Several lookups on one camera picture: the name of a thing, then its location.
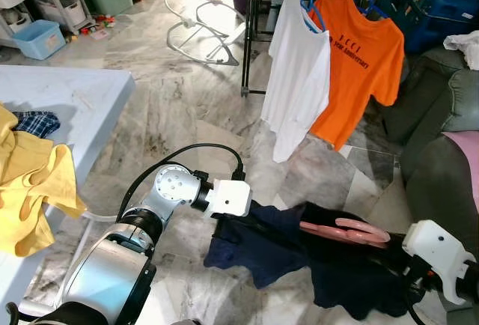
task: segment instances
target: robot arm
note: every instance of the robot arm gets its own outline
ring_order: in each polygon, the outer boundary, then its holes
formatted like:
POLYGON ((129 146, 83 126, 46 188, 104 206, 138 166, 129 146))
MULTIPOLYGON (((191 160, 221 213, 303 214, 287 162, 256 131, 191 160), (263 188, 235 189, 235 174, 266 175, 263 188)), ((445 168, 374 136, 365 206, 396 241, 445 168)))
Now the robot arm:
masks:
POLYGON ((204 178, 181 165, 160 167, 143 200, 127 208, 120 221, 70 268, 57 310, 35 324, 47 320, 76 324, 79 313, 86 312, 102 319, 98 325, 134 324, 156 272, 151 264, 155 246, 176 207, 187 204, 206 213, 248 214, 247 183, 215 180, 212 185, 204 178))

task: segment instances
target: white table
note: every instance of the white table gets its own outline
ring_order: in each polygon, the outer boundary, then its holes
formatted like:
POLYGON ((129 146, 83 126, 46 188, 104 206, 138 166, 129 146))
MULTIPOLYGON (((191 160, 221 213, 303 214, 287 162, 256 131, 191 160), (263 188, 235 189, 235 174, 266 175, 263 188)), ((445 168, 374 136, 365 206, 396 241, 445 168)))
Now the white table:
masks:
MULTIPOLYGON (((112 133, 135 83, 123 70, 87 70, 0 65, 0 101, 13 111, 51 110, 61 126, 49 137, 70 146, 78 187, 112 133)), ((46 209, 55 233, 64 214, 46 209)), ((8 324, 4 306, 19 304, 46 249, 27 258, 0 252, 0 324, 8 324)))

